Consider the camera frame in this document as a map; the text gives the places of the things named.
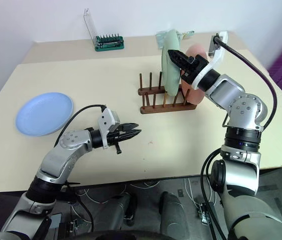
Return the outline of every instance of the wall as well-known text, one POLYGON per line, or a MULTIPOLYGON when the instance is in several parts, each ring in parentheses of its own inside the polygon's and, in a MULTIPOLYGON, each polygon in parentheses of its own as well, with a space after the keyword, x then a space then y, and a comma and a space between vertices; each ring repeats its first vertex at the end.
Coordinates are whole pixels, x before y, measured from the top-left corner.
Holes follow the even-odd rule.
POLYGON ((0 0, 0 89, 33 42, 89 38, 86 7, 100 34, 230 30, 265 66, 282 50, 282 0, 0 0))

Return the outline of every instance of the floor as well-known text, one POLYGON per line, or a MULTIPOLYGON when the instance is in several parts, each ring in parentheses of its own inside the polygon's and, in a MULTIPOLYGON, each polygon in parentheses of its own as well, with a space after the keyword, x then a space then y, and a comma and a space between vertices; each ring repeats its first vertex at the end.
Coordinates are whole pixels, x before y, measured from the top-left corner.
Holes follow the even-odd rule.
MULTIPOLYGON (((202 202, 203 198, 201 195, 200 181, 199 177, 190 178, 193 196, 197 202, 202 202)), ((136 183, 136 186, 146 188, 143 183, 136 183)), ((111 186, 104 186, 99 188, 91 188, 88 192, 89 196, 96 200, 97 202, 106 201, 114 195, 119 194, 125 189, 125 184, 114 184, 111 186)), ((209 228, 201 224, 201 220, 198 217, 198 213, 193 206, 193 203, 187 196, 184 188, 184 179, 168 179, 161 180, 155 187, 149 189, 136 188, 130 184, 126 185, 126 192, 135 193, 138 197, 138 209, 135 218, 135 224, 133 227, 123 225, 123 230, 144 230, 159 232, 160 229, 160 214, 158 212, 158 203, 160 195, 163 191, 171 192, 177 196, 180 196, 180 202, 185 208, 187 222, 189 225, 190 239, 191 240, 210 240, 212 239, 209 228)), ((9 213, 14 208, 17 203, 18 197, 15 195, 20 195, 18 193, 0 193, 0 228, 4 224, 5 219, 8 217, 9 213)), ((282 168, 273 170, 267 173, 263 173, 260 177, 260 187, 257 197, 266 201, 273 210, 277 213, 277 216, 282 219, 282 168)), ((83 202, 88 206, 92 215, 96 217, 100 209, 103 207, 103 204, 92 202, 88 199, 87 196, 83 195, 81 197, 83 202)), ((75 206, 76 211, 83 215, 86 219, 88 216, 84 213, 83 209, 77 205, 75 206)), ((225 226, 224 214, 222 206, 220 205, 219 197, 216 197, 215 203, 216 213, 218 215, 220 225, 223 231, 227 234, 227 229, 225 226)), ((70 206, 67 203, 57 203, 53 209, 53 214, 62 213, 62 221, 70 220, 70 206)), ((76 234, 80 234, 88 231, 86 224, 82 224, 77 230, 76 234)), ((47 240, 56 239, 54 234, 54 229, 49 231, 47 240)))

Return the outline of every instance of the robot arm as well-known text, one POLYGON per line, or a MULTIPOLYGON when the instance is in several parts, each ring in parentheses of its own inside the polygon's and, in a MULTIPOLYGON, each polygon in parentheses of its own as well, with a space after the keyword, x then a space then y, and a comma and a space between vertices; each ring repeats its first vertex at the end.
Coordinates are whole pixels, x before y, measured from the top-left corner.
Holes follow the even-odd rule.
POLYGON ((135 123, 120 124, 116 112, 105 108, 98 119, 99 129, 71 131, 60 137, 58 144, 44 157, 30 188, 25 192, 2 227, 2 232, 22 234, 29 239, 40 239, 48 230, 47 216, 56 197, 74 168, 76 161, 92 149, 115 145, 141 132, 135 123))
MULTIPOLYGON (((214 46, 215 55, 221 59, 224 49, 214 46)), ((282 221, 265 202, 255 197, 261 160, 258 149, 264 130, 261 122, 268 112, 266 105, 258 96, 245 93, 229 76, 220 75, 200 55, 187 57, 178 50, 168 53, 171 61, 184 71, 181 78, 193 89, 204 91, 209 100, 227 112, 223 122, 227 128, 225 143, 220 151, 223 159, 213 163, 210 182, 223 203, 228 239, 282 239, 282 221)))

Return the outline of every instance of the tabletop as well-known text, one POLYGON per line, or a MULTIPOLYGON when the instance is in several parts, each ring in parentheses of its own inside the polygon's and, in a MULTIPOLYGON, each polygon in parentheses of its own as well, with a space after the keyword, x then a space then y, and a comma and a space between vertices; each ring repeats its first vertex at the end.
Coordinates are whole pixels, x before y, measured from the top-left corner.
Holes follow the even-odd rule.
MULTIPOLYGON (((246 49, 239 50, 266 75, 268 73, 246 49)), ((198 175, 205 158, 224 143, 224 110, 204 99, 195 110, 141 114, 138 95, 139 73, 143 87, 153 73, 158 84, 159 55, 47 61, 20 64, 0 92, 0 192, 27 190, 46 153, 60 131, 28 137, 15 127, 18 110, 29 99, 48 92, 68 95, 74 111, 91 104, 106 104, 116 111, 121 123, 138 123, 142 132, 115 147, 94 149, 81 157, 69 181, 98 185, 145 179, 198 175)), ((247 93, 259 96, 272 109, 273 99, 266 84, 230 53, 217 68, 240 83, 247 93)), ((261 168, 282 166, 282 91, 272 81, 278 95, 278 110, 262 134, 261 168)), ((156 103, 163 101, 157 96, 156 103)), ((99 109, 82 112, 67 130, 97 128, 99 109)))

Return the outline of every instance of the light blue plate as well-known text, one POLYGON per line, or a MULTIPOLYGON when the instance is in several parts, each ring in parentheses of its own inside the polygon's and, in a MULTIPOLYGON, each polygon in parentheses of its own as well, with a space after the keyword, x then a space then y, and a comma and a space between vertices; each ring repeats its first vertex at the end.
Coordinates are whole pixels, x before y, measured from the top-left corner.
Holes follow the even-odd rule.
POLYGON ((70 119, 73 102, 59 92, 32 98, 17 113, 15 125, 28 136, 43 136, 59 130, 70 119))

